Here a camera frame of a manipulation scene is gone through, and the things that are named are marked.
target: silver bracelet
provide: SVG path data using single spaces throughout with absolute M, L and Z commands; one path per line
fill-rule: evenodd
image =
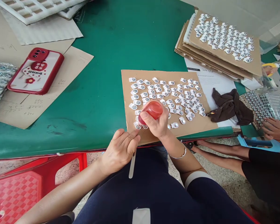
M 181 157 L 173 157 L 172 155 L 169 154 L 170 157 L 174 158 L 174 159 L 181 159 L 182 157 L 184 157 L 187 153 L 187 148 L 184 148 L 184 154 Z

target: blue plastic stool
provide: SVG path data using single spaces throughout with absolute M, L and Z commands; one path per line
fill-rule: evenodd
M 249 148 L 258 148 L 271 152 L 280 152 L 280 143 L 274 139 L 271 141 L 261 141 L 256 138 L 244 139 L 241 136 L 238 136 L 237 139 L 239 140 L 241 146 Z M 270 146 L 271 148 L 262 148 L 256 146 Z

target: smartphone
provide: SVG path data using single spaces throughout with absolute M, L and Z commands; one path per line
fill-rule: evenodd
M 10 80 L 7 88 L 14 92 L 46 94 L 64 60 L 56 51 L 34 48 Z

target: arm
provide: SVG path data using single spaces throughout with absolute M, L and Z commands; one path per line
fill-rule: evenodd
M 145 111 L 141 112 L 141 114 L 140 114 L 141 118 L 148 125 L 152 134 L 159 138 L 159 140 L 162 142 L 162 144 L 166 148 L 169 155 L 171 155 L 173 157 L 180 157 L 184 154 L 185 146 L 167 128 L 168 111 L 163 105 L 162 105 L 162 107 L 163 107 L 163 113 L 159 117 L 158 120 L 153 119 L 153 117 L 151 117 Z M 187 150 L 187 152 L 186 152 L 185 156 L 181 159 L 174 159 L 171 157 L 171 160 L 172 160 L 174 166 L 179 171 L 180 177 L 184 184 L 185 184 L 187 177 L 194 171 L 199 170 L 199 171 L 206 172 L 205 169 L 201 166 L 201 164 L 193 156 L 193 154 L 188 149 L 186 149 L 186 150 Z
M 274 118 L 265 118 L 263 125 L 264 136 L 269 140 L 275 139 L 280 142 L 280 121 Z
M 72 211 L 96 185 L 128 164 L 140 141 L 138 132 L 117 130 L 102 157 L 43 197 L 16 224 L 44 223 Z

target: red glue bottle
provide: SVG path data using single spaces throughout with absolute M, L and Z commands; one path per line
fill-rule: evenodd
M 163 113 L 163 107 L 156 101 L 150 101 L 148 105 L 141 111 L 146 111 L 150 116 L 157 120 Z M 146 123 L 141 118 L 141 114 L 138 117 L 139 123 L 145 125 Z

